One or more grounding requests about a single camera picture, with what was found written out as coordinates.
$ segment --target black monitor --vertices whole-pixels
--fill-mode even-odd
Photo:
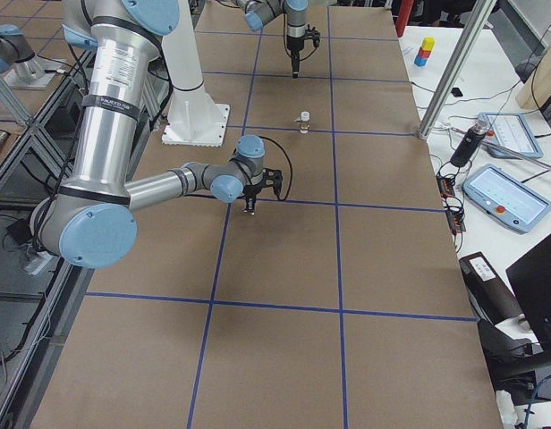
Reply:
[[[514,295],[544,350],[521,359],[510,374],[551,366],[551,234],[506,270]]]

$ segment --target red tube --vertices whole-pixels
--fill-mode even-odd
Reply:
[[[411,10],[414,3],[414,0],[403,0],[403,3],[399,8],[397,23],[394,25],[397,30],[397,37],[401,37],[404,34],[404,29],[409,22],[409,17],[411,16]]]

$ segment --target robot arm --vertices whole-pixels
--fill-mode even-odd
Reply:
[[[300,74],[300,52],[306,40],[313,41],[313,47],[319,47],[319,31],[306,24],[308,0],[232,0],[245,12],[246,22],[252,31],[263,29],[282,13],[287,16],[285,26],[285,46],[292,59],[292,77]]]
[[[108,266],[134,244],[132,211],[199,189],[231,203],[263,181],[263,142],[244,136],[226,165],[191,163],[125,183],[148,63],[178,22],[177,0],[64,0],[64,10],[65,35],[97,55],[72,175],[31,217],[42,246],[74,265]]]
[[[22,80],[35,80],[45,74],[21,30],[4,24],[0,25],[0,73],[7,72],[11,66]]]

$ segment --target white table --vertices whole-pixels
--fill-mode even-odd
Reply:
[[[436,89],[460,34],[460,29],[408,27],[403,37],[400,38],[400,45],[410,81],[424,88]],[[417,67],[413,62],[424,37],[435,38],[436,44],[427,65]],[[448,97],[446,101],[448,105],[445,106],[439,116],[436,127],[445,128],[450,123],[456,128],[467,130],[474,123],[472,119],[455,118],[453,115],[476,117],[480,112],[498,112],[501,108],[502,113],[524,112],[515,101],[516,95],[522,88],[521,82],[514,87],[510,95],[505,92],[490,100],[461,101],[450,105],[458,100],[492,97],[511,88],[518,80],[518,76],[492,31],[489,29],[483,30],[458,80],[454,84],[461,89],[463,97]],[[421,107],[428,106],[432,93],[417,86],[413,86],[413,93],[419,114],[422,116],[426,109]],[[551,132],[540,112],[527,114],[525,117],[535,135]],[[453,146],[456,147],[462,136],[452,132],[451,135]],[[544,151],[544,157],[541,161],[551,164],[551,137],[538,139],[538,143]],[[446,130],[431,132],[428,137],[428,146],[430,153],[440,157],[443,162],[448,161],[454,151],[450,146],[449,134]],[[481,149],[473,159],[470,173],[476,172],[488,163],[502,168],[518,180],[524,180],[543,171],[525,161],[493,158],[484,149]],[[438,165],[438,161],[434,158],[433,166],[435,170],[438,169]],[[455,170],[450,166],[450,168],[444,169],[443,172],[455,172]],[[460,184],[463,180],[464,174],[459,175],[457,186],[455,186],[457,195],[464,201],[467,230],[462,235],[463,243],[458,257],[477,251],[483,252],[500,277],[510,287],[505,274],[506,268],[551,232],[551,212],[530,233],[518,234],[505,228],[465,199],[460,191]],[[551,172],[529,181],[527,185],[551,201]],[[504,330],[514,338],[523,336],[523,333],[517,331],[513,325],[505,325]],[[521,421],[524,418],[523,410],[524,407],[517,407]],[[538,404],[533,406],[532,410],[536,412],[536,415],[530,417],[529,429],[551,425],[551,403]]]

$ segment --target stacked blocks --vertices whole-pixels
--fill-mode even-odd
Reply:
[[[419,48],[419,53],[415,58],[415,65],[418,65],[419,67],[424,66],[427,63],[427,59],[430,57],[433,47],[435,47],[435,39],[424,38],[422,40],[422,45]]]

